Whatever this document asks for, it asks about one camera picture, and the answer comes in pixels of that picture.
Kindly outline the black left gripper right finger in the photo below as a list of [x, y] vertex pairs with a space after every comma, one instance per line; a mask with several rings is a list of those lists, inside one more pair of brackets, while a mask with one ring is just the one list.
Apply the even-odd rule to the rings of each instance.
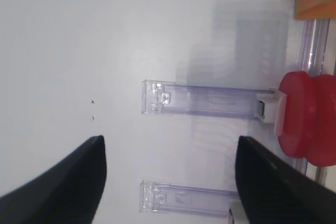
[[335, 192], [240, 136], [235, 181], [250, 223], [335, 223]]

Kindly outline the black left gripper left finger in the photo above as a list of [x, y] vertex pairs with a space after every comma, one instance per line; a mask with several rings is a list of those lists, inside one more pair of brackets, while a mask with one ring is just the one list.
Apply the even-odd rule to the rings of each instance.
[[92, 223], [107, 180], [104, 137], [86, 140], [40, 176], [1, 197], [1, 223]]

